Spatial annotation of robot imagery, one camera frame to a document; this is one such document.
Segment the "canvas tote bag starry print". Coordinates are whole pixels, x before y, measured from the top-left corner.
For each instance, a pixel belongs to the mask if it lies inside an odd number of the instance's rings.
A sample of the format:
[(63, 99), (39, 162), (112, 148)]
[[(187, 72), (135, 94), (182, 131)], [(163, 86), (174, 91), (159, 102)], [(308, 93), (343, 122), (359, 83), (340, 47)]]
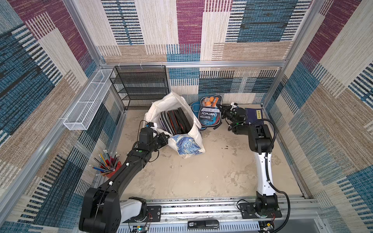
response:
[(202, 125), (184, 97), (171, 92), (155, 101), (144, 120), (157, 125), (156, 131), (169, 136), (168, 146), (182, 158), (206, 152), (201, 135)]

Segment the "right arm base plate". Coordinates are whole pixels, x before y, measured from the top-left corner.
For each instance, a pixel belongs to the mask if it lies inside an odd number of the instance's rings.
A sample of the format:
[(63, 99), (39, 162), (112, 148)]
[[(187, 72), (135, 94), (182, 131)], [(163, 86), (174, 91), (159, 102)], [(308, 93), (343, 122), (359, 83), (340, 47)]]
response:
[(263, 208), (260, 212), (256, 211), (255, 203), (240, 202), (238, 204), (243, 219), (260, 218), (281, 218), (283, 217), (280, 208)]

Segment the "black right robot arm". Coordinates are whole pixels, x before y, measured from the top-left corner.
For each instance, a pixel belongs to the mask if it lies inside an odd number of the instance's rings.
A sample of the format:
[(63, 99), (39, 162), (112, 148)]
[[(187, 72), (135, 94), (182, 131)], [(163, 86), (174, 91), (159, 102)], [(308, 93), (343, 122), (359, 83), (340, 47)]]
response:
[(218, 104), (221, 118), (230, 121), (228, 131), (235, 135), (248, 136), (250, 150), (254, 153), (257, 168), (257, 191), (254, 204), (238, 205), (243, 218), (248, 218), (254, 212), (258, 218), (282, 217), (278, 205), (276, 189), (272, 183), (271, 158), (275, 143), (275, 135), (263, 117), (261, 109), (243, 109), (236, 103), (231, 105)]

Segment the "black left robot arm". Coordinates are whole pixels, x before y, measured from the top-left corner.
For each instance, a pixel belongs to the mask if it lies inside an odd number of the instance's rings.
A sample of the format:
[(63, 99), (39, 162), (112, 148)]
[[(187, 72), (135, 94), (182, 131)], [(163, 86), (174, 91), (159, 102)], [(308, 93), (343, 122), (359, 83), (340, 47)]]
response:
[(115, 233), (119, 225), (146, 211), (145, 203), (131, 199), (124, 207), (120, 197), (132, 179), (150, 161), (152, 153), (168, 144), (170, 136), (156, 134), (145, 127), (140, 130), (139, 141), (127, 154), (125, 164), (97, 188), (89, 188), (83, 199), (79, 230), (88, 233)]

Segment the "clear ping pong set case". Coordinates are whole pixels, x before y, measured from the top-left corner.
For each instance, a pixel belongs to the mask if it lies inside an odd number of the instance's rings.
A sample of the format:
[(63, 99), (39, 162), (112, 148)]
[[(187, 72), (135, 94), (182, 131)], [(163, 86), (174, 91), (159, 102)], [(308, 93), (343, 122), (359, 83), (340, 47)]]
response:
[(203, 127), (215, 127), (221, 122), (221, 111), (218, 107), (221, 102), (221, 95), (201, 98), (198, 120)]

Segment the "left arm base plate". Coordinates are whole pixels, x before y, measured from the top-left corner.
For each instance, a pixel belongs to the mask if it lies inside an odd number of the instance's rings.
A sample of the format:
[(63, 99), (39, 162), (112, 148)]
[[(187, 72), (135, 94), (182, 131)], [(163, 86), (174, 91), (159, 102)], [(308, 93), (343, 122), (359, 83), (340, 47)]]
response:
[(148, 206), (146, 210), (146, 214), (143, 217), (132, 217), (124, 223), (142, 223), (145, 224), (146, 222), (160, 222), (162, 214), (162, 207), (160, 205), (153, 205)]

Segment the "blue ping pong paddle case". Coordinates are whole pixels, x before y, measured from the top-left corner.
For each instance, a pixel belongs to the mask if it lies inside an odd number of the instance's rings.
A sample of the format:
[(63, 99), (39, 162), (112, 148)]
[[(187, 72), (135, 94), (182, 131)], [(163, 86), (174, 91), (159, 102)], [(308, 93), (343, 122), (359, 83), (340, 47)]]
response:
[(194, 115), (198, 118), (199, 111), (200, 111), (200, 108), (201, 108), (200, 101), (195, 101), (195, 102), (191, 103), (190, 108), (191, 108), (192, 112), (194, 113)]

